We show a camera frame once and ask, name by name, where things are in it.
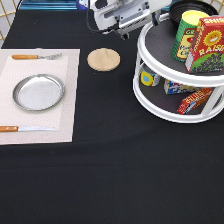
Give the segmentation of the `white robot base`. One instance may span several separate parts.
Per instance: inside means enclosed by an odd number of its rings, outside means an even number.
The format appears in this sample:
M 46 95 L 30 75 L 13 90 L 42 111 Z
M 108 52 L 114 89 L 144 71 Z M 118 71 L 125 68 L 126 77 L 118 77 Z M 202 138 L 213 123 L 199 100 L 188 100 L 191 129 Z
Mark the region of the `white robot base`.
M 88 8 L 90 7 L 91 0 L 76 0 L 76 3 L 81 7 L 81 8 Z

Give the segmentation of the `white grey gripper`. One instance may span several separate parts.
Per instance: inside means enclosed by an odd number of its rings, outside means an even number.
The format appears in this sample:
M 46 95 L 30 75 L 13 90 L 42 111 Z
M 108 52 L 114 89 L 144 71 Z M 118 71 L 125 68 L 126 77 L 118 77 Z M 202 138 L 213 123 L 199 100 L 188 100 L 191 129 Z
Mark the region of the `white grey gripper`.
M 170 4 L 171 0 L 91 0 L 91 10 L 100 31 L 115 31 L 128 40 L 130 31 L 151 21 L 158 26 L 161 9 Z

